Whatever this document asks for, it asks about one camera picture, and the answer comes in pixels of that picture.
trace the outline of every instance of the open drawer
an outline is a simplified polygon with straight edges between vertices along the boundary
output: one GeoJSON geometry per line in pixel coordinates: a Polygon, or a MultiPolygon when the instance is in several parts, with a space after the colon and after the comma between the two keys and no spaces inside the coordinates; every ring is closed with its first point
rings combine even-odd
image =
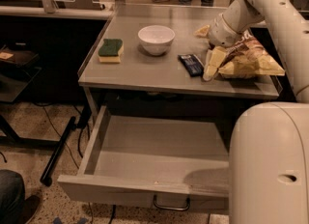
{"type": "Polygon", "coordinates": [[[58,183],[75,201],[227,213],[220,123],[116,116],[102,106],[77,175],[58,183]]]}

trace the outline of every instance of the sponge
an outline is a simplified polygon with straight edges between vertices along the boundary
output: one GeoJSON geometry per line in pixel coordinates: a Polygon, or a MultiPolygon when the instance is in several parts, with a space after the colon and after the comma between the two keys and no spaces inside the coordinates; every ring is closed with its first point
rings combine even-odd
{"type": "Polygon", "coordinates": [[[120,55],[124,52],[121,39],[104,39],[103,46],[98,50],[98,59],[102,63],[120,63],[120,55]]]}

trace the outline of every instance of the speckled floor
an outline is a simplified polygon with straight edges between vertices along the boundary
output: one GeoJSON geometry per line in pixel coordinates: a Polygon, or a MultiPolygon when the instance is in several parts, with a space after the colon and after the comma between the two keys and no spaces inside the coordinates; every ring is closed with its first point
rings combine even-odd
{"type": "MultiPolygon", "coordinates": [[[[40,107],[28,102],[0,104],[1,115],[19,136],[49,140],[59,139],[58,133],[63,132],[71,116],[78,120],[79,113],[76,109],[80,111],[81,107],[57,104],[40,107]]],[[[77,129],[70,134],[67,145],[52,175],[53,183],[50,187],[41,184],[40,177],[51,152],[0,146],[0,151],[8,160],[7,163],[4,163],[0,157],[0,168],[11,169],[20,173],[25,181],[26,195],[36,194],[42,198],[41,207],[31,223],[81,224],[91,223],[92,219],[93,223],[109,223],[112,206],[71,201],[57,183],[59,175],[75,175],[77,172],[73,159],[77,165],[80,164],[81,157],[77,151],[79,133],[80,129],[77,129]]],[[[81,152],[84,152],[88,142],[87,133],[87,129],[85,129],[81,136],[81,152]]],[[[117,206],[112,223],[208,224],[208,220],[209,215],[207,213],[117,206]]],[[[229,217],[212,214],[210,223],[228,224],[229,217]]]]}

